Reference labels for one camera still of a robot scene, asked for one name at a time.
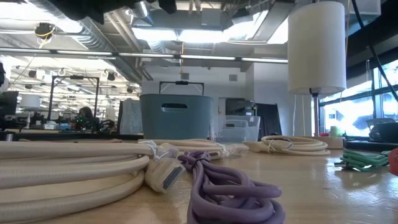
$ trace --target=table surface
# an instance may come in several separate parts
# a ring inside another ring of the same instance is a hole
[[[398,177],[387,167],[375,172],[335,168],[342,151],[328,157],[277,156],[250,152],[212,163],[245,172],[252,180],[278,185],[285,223],[398,223]],[[192,176],[184,173],[166,195],[143,185],[132,195],[85,212],[37,223],[186,223]]]

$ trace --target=gray plastic bin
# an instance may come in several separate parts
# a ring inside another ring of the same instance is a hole
[[[140,96],[145,139],[206,139],[213,99],[196,95]]]

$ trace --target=green cable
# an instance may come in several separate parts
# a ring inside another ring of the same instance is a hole
[[[388,155],[391,151],[383,151],[380,154],[364,154],[355,152],[349,149],[343,150],[343,155],[340,158],[341,162],[338,165],[349,169],[357,169],[359,171],[371,171],[382,166],[388,165]]]

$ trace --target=clear plastic container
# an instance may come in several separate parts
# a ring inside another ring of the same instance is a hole
[[[258,116],[219,116],[218,133],[215,141],[220,143],[242,143],[258,141],[260,117]]]

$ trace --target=lavender cable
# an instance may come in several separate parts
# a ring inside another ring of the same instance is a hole
[[[207,152],[178,157],[193,172],[188,224],[284,222],[284,209],[271,199],[282,194],[279,187],[252,181],[239,170],[214,166],[210,158]]]

